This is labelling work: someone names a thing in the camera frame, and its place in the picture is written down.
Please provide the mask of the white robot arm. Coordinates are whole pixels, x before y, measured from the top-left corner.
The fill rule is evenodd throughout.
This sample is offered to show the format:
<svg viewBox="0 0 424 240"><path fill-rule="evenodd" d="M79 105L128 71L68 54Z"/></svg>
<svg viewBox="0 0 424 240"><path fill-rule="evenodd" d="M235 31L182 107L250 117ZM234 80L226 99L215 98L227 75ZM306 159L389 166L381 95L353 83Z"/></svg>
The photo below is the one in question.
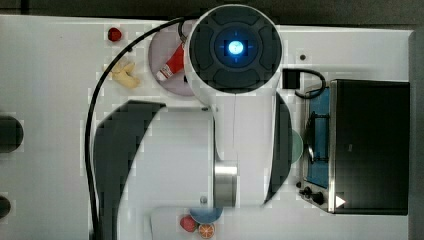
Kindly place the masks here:
<svg viewBox="0 0 424 240"><path fill-rule="evenodd" d="M97 127L95 240L169 240L158 210L262 207L290 171L290 111L277 87L283 43L262 12L229 4L193 24L193 96L129 100Z"/></svg>

